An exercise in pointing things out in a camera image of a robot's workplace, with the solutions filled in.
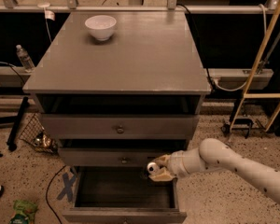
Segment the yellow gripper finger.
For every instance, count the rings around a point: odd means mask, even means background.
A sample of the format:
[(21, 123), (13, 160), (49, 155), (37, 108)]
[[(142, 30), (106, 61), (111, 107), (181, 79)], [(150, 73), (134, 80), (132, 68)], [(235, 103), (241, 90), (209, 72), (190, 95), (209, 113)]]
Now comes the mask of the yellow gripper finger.
[(159, 167), (167, 167), (170, 158), (171, 158), (170, 155), (162, 155), (162, 156), (159, 156), (158, 158), (156, 158), (156, 159), (154, 160), (154, 162), (155, 162)]
[(156, 174), (149, 175), (148, 177), (154, 182), (168, 182), (175, 178), (167, 169), (160, 169)]

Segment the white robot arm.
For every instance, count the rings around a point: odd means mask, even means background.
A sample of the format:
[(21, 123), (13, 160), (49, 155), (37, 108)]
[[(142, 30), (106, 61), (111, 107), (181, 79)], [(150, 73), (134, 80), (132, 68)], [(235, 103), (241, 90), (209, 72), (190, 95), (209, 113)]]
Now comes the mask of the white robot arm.
[(280, 205), (280, 171), (241, 156), (214, 138), (202, 140), (191, 150), (159, 156), (147, 164), (148, 177), (154, 182), (220, 170), (235, 173)]

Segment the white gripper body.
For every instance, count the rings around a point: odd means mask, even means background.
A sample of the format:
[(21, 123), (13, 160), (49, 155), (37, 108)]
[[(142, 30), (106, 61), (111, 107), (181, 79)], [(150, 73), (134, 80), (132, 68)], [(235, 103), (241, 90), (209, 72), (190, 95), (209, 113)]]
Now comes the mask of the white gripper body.
[(183, 162), (183, 151), (177, 151), (170, 155), (167, 169), (176, 178), (183, 178), (188, 175)]

